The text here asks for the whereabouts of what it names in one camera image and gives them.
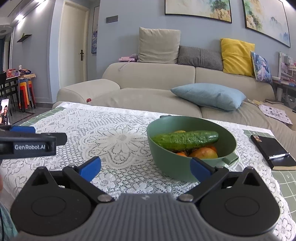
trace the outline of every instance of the landscape painting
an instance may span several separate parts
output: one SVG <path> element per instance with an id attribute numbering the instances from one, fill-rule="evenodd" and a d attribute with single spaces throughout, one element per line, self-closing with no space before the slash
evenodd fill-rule
<path id="1" fill-rule="evenodd" d="M 98 23 L 99 23 L 100 6 L 94 8 L 93 29 L 91 38 L 91 53 L 96 53 L 97 39 L 98 39 Z"/>
<path id="2" fill-rule="evenodd" d="M 229 0 L 165 0 L 165 15 L 184 15 L 232 23 Z"/>
<path id="3" fill-rule="evenodd" d="M 291 47 L 287 17 L 280 0 L 242 0 L 246 28 Z"/>

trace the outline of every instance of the cucumber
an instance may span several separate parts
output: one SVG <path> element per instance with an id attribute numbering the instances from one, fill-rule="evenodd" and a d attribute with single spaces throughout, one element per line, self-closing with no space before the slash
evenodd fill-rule
<path id="1" fill-rule="evenodd" d="M 159 146 L 170 151 L 184 151 L 200 147 L 218 141 L 218 133 L 215 131 L 189 131 L 183 133 L 161 134 L 151 139 Z"/>

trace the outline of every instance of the white lace tablecloth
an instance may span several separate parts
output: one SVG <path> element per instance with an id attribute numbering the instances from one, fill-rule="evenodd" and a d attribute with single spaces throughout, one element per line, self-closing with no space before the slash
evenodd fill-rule
<path id="1" fill-rule="evenodd" d="M 176 197 L 197 185 L 163 175 L 153 162 L 146 128 L 150 122 L 165 114 L 70 102 L 64 102 L 63 107 L 66 109 L 33 125 L 38 133 L 67 134 L 67 143 L 57 147 L 56 156 L 3 160 L 0 172 L 4 178 L 4 188 L 13 197 L 17 196 L 38 166 L 61 170 L 68 164 L 78 166 L 93 156 L 101 158 L 102 168 L 92 183 L 114 198 L 121 193 L 155 192 L 170 192 Z M 296 234 L 296 224 L 289 214 L 288 204 L 280 195 L 279 184 L 272 177 L 271 169 L 263 162 L 262 155 L 256 151 L 243 129 L 271 131 L 212 121 L 228 129 L 237 141 L 236 153 L 240 158 L 230 170 L 242 171 L 247 166 L 256 169 L 281 210 L 274 234 L 281 240 L 292 240 Z"/>

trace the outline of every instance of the phone screen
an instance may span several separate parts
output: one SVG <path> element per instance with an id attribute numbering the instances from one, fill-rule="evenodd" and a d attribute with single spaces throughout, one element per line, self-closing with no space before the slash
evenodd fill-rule
<path id="1" fill-rule="evenodd" d="M 0 123 L 9 125 L 9 99 L 2 99 L 0 105 Z"/>

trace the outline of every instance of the light blue wall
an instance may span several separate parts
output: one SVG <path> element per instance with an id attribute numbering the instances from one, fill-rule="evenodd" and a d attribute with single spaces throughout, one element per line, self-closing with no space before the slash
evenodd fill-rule
<path id="1" fill-rule="evenodd" d="M 52 103 L 49 80 L 49 42 L 55 0 L 46 0 L 31 11 L 14 29 L 12 67 L 30 69 L 36 74 L 32 79 L 36 102 Z M 22 34 L 32 34 L 17 43 Z"/>
<path id="2" fill-rule="evenodd" d="M 91 53 L 91 38 L 92 38 L 92 27 L 94 20 L 94 8 L 100 5 L 100 0 L 94 0 L 90 5 L 89 15 L 89 34 L 87 41 L 87 80 L 97 79 L 96 73 L 96 53 Z"/>
<path id="3" fill-rule="evenodd" d="M 138 52 L 139 27 L 181 30 L 181 45 L 221 51 L 220 38 L 233 38 L 256 44 L 256 53 L 266 58 L 273 75 L 278 74 L 279 51 L 296 59 L 296 11 L 283 0 L 287 14 L 291 48 L 245 29 L 241 0 L 230 0 L 232 24 L 219 21 L 165 16 L 165 0 L 101 0 L 97 50 L 97 77 L 121 56 Z M 106 17 L 118 16 L 118 22 L 106 23 Z"/>
<path id="4" fill-rule="evenodd" d="M 71 0 L 87 8 L 91 3 L 87 0 Z M 62 16 L 64 0 L 56 0 L 54 5 L 54 11 L 52 15 L 52 24 L 50 30 L 50 45 L 49 45 L 49 74 L 50 74 L 50 86 L 51 86 L 51 98 L 52 102 L 56 102 L 57 93 L 59 91 L 59 66 L 58 66 L 58 49 L 59 49 L 59 27 Z"/>

